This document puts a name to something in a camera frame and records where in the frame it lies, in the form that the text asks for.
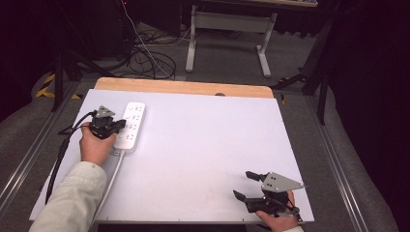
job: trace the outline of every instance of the white board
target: white board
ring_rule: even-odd
[[[97,220],[116,222],[257,223],[233,189],[261,197],[246,171],[269,171],[302,182],[275,99],[90,90],[78,113],[104,105],[122,118],[128,102],[146,104],[135,153],[124,157]],[[55,186],[80,161],[78,130]],[[118,157],[104,164],[112,176]],[[44,206],[48,180],[30,219]],[[304,221],[313,214],[304,188],[294,190]]]

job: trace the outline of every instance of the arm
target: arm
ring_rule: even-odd
[[[294,205],[295,197],[292,191],[287,192],[289,200]],[[272,230],[272,232],[303,232],[298,224],[296,217],[272,217],[263,211],[257,211],[256,215],[260,217]]]
[[[116,136],[99,140],[87,127],[81,130],[81,162],[73,166],[52,193],[30,231],[88,231],[106,184],[100,165],[108,157]]]

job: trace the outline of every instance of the table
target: table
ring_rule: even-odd
[[[170,80],[157,81],[151,79],[127,79],[112,77],[100,78],[96,83],[95,89],[193,95],[225,94],[226,96],[230,97],[250,98],[274,97],[272,90],[266,86],[217,84]]]
[[[280,6],[300,7],[300,8],[315,8],[317,3],[299,2],[292,0],[251,0],[251,4],[272,4]],[[198,12],[197,6],[192,5],[190,19],[190,45],[188,50],[186,71],[193,71],[193,61],[195,56],[195,30],[196,28],[220,29],[220,30],[235,30],[244,32],[265,33],[262,45],[256,47],[259,62],[265,77],[271,77],[271,71],[266,60],[266,47],[271,38],[274,29],[277,13],[274,12],[270,17],[234,15],[234,14],[215,14]]]
[[[263,195],[261,183],[246,171],[303,181],[268,87],[105,77],[89,91],[77,118],[103,103],[118,120],[127,102],[146,103],[145,120],[136,151],[125,156],[97,217],[100,223],[257,223],[232,192]],[[79,138],[75,133],[72,140]],[[79,161],[77,144],[67,154],[56,185]],[[117,160],[110,156],[102,166],[108,178]],[[304,220],[313,220],[305,189],[294,192]],[[44,206],[44,193],[31,219]]]

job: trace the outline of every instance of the hand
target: hand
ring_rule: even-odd
[[[295,205],[295,197],[292,191],[287,192],[289,200]],[[260,217],[271,229],[272,232],[280,232],[297,227],[298,219],[296,217],[272,217],[263,211],[257,211],[256,215]]]
[[[91,133],[88,126],[90,123],[81,125],[82,138],[79,140],[81,161],[89,161],[101,166],[108,157],[109,150],[117,138],[115,133],[106,139],[99,139]]]

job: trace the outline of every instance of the power strip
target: power strip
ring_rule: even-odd
[[[123,119],[127,120],[126,126],[120,130],[114,143],[114,155],[121,152],[131,154],[135,152],[136,142],[141,131],[142,121],[145,114],[145,104],[141,102],[129,102]]]

